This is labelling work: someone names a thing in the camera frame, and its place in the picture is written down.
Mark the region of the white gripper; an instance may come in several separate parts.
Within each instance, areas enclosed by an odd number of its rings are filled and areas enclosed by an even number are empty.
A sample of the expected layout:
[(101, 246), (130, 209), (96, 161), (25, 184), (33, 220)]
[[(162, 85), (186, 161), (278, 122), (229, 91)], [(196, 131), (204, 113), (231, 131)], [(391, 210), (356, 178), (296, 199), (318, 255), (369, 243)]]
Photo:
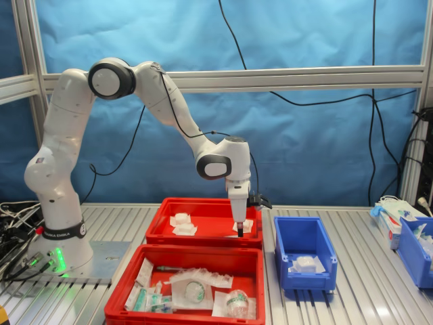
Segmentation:
[(234, 222), (237, 226), (237, 236), (244, 236), (244, 223), (246, 220), (247, 199), (250, 193), (250, 181), (226, 181), (226, 190), (231, 204)]

